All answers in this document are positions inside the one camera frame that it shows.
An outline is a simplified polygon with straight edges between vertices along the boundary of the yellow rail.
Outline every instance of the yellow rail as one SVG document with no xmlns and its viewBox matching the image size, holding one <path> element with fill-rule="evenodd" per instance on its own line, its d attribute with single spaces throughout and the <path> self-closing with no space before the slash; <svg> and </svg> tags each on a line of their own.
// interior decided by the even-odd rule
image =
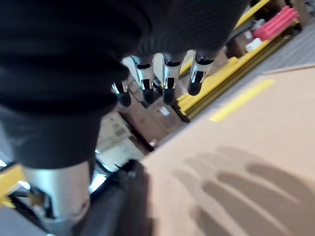
<svg viewBox="0 0 315 236">
<path fill-rule="evenodd" d="M 241 26 L 245 21 L 247 21 L 250 17 L 252 17 L 259 9 L 261 9 L 264 5 L 266 5 L 270 0 L 260 0 L 257 4 L 255 4 L 251 9 L 245 12 L 240 20 L 237 22 L 235 28 Z"/>
<path fill-rule="evenodd" d="M 181 108 L 181 112 L 183 114 L 192 107 L 195 103 L 200 101 L 204 96 L 210 93 L 215 87 L 221 84 L 224 80 L 230 77 L 233 73 L 235 73 L 239 68 L 245 65 L 250 59 L 252 59 L 256 54 L 258 54 L 262 49 L 264 49 L 270 41 L 266 40 L 262 42 L 262 44 L 253 52 L 246 53 L 239 59 L 236 59 L 237 62 L 232 62 L 232 65 L 225 66 L 223 70 L 218 71 L 216 74 L 209 76 L 205 79 L 204 84 L 201 88 L 200 93 L 197 96 L 189 96 L 184 100 L 179 102 L 179 106 Z"/>
<path fill-rule="evenodd" d="M 14 165 L 0 174 L 0 207 L 14 207 L 7 198 L 15 190 L 19 180 L 23 180 L 22 169 L 19 165 Z"/>
</svg>

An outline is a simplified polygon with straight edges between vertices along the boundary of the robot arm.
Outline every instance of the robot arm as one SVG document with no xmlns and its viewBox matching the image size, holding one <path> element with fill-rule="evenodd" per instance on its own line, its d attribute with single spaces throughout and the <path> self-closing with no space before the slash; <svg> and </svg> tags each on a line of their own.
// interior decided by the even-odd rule
<svg viewBox="0 0 315 236">
<path fill-rule="evenodd" d="M 89 208 L 100 120 L 126 92 L 133 55 L 152 103 L 153 55 L 163 53 L 164 101 L 187 50 L 196 95 L 246 0 L 0 2 L 0 148 L 22 166 L 34 211 L 57 236 L 72 235 Z"/>
</svg>

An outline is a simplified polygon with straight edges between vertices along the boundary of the black fabric sleeve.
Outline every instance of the black fabric sleeve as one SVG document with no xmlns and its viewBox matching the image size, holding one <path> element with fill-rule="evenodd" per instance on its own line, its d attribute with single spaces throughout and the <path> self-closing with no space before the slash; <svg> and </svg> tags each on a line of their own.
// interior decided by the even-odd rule
<svg viewBox="0 0 315 236">
<path fill-rule="evenodd" d="M 0 1 L 0 149 L 33 168 L 94 156 L 116 104 L 120 64 L 167 4 L 141 0 Z"/>
</svg>

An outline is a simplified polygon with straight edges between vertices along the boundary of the yellow tape line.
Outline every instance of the yellow tape line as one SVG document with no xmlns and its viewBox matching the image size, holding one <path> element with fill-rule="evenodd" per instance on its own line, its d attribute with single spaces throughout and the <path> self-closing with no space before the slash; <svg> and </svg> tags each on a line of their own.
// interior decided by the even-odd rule
<svg viewBox="0 0 315 236">
<path fill-rule="evenodd" d="M 210 120 L 213 122 L 220 122 L 225 119 L 227 116 L 232 114 L 234 111 L 239 109 L 245 103 L 256 97 L 263 90 L 273 85 L 276 81 L 274 80 L 265 80 L 256 84 L 254 87 L 249 89 L 247 92 L 242 93 L 239 97 L 237 97 L 234 101 L 229 103 L 226 107 L 222 108 L 215 114 L 210 117 Z"/>
</svg>

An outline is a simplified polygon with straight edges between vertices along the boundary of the yellow metal frame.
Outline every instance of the yellow metal frame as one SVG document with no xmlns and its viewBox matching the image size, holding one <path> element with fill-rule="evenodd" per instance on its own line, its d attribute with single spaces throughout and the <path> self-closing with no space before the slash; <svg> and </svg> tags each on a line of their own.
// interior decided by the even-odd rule
<svg viewBox="0 0 315 236">
<path fill-rule="evenodd" d="M 259 9 L 261 9 L 268 2 L 270 2 L 270 0 L 260 0 L 260 2 L 256 3 L 251 9 L 249 9 L 242 15 L 242 17 L 237 22 L 235 28 L 238 28 L 243 23 L 245 23 L 250 17 L 252 17 Z"/>
<path fill-rule="evenodd" d="M 290 37 L 286 36 L 286 37 L 278 38 L 277 40 L 274 40 L 267 48 L 265 48 L 259 54 L 257 54 L 253 60 L 250 60 L 250 62 L 247 63 L 246 66 L 242 67 L 230 78 L 228 78 L 226 81 L 220 84 L 214 91 L 212 91 L 206 97 L 204 97 L 195 106 L 190 108 L 187 111 L 187 117 L 189 119 L 192 119 L 196 115 L 198 115 L 205 107 L 207 107 L 210 103 L 212 103 L 215 99 L 217 99 L 221 94 L 223 94 L 226 90 L 228 90 L 233 84 L 235 84 L 237 81 L 242 79 L 248 72 L 250 72 L 254 67 L 256 67 L 269 55 L 274 53 L 279 47 L 284 45 L 289 39 Z"/>
<path fill-rule="evenodd" d="M 17 183 L 20 180 L 24 180 L 20 165 L 14 165 L 0 173 L 0 207 L 14 208 L 7 195 L 17 188 Z"/>
</svg>

